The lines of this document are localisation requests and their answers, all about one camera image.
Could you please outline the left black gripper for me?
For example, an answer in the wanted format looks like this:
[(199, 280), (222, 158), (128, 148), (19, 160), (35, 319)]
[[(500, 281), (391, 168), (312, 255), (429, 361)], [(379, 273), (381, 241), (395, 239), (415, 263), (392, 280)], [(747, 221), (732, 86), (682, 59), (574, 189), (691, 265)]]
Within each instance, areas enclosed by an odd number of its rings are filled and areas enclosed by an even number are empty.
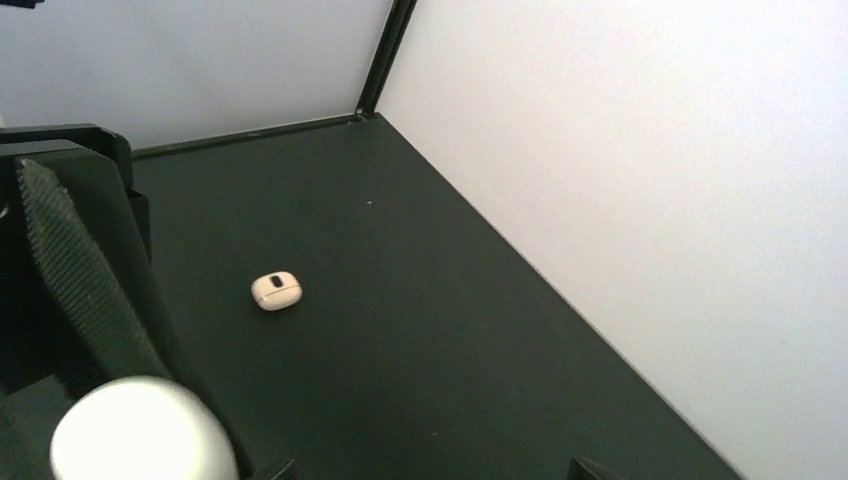
[(92, 124), (1, 133), (1, 385), (52, 375), (73, 398), (172, 380), (225, 419), (153, 279), (130, 144)]

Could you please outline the white earbuds charging case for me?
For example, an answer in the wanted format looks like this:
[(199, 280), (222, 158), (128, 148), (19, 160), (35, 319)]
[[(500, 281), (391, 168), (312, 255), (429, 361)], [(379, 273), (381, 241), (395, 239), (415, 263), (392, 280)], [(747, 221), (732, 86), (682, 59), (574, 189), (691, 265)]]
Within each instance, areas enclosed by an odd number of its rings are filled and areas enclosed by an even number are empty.
[(56, 479), (238, 479), (232, 443), (187, 388), (150, 376), (108, 382), (77, 401), (50, 441)]

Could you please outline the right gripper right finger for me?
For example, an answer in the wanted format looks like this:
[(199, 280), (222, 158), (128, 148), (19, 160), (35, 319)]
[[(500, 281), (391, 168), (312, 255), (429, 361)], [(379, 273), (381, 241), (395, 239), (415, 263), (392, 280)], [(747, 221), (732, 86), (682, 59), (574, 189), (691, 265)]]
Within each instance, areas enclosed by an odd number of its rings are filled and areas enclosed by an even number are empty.
[(622, 477), (585, 457), (573, 457), (569, 463), (567, 480), (622, 480)]

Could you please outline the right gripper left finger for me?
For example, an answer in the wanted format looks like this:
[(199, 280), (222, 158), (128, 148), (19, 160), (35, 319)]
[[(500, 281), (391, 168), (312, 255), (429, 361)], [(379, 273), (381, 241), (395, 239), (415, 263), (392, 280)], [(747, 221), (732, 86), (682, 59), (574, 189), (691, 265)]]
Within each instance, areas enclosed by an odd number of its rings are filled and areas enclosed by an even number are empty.
[(271, 468), (268, 480), (297, 480), (297, 464), (293, 460), (286, 460)]

